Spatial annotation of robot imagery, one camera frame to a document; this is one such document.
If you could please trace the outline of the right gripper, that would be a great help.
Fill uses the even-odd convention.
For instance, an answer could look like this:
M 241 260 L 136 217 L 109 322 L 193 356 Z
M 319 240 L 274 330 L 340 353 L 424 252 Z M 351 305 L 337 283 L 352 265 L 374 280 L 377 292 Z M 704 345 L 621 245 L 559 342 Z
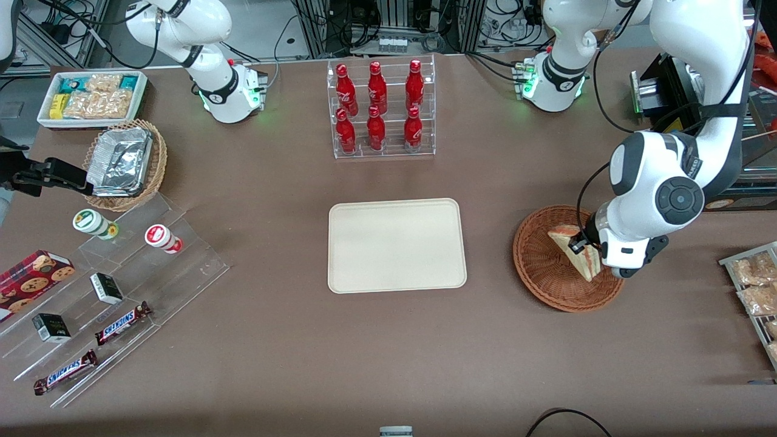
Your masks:
M 56 186 L 80 194 L 92 194 L 93 185 L 88 182 L 88 172 L 63 160 L 45 160 L 44 176 L 39 172 L 23 172 L 29 169 L 25 152 L 28 146 L 20 146 L 6 137 L 1 138 L 1 185 L 8 191 L 18 191 L 28 196 L 41 196 L 42 186 Z

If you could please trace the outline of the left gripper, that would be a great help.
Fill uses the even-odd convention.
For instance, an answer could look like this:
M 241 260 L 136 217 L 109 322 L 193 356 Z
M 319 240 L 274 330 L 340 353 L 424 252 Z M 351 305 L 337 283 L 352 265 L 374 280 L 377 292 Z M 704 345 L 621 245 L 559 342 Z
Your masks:
M 652 238 L 646 247 L 643 266 L 641 266 L 641 268 L 616 268 L 615 266 L 612 266 L 611 274 L 613 274 L 614 277 L 618 277 L 619 279 L 629 279 L 629 277 L 635 276 L 635 274 L 644 266 L 649 265 L 658 255 L 658 253 L 663 251 L 663 249 L 665 249 L 668 244 L 668 235 L 661 235 Z M 578 232 L 576 235 L 571 236 L 567 246 L 575 255 L 583 254 L 583 252 L 586 252 L 588 249 L 593 249 L 594 251 L 600 252 L 599 244 L 592 243 L 590 240 L 588 240 L 584 232 Z

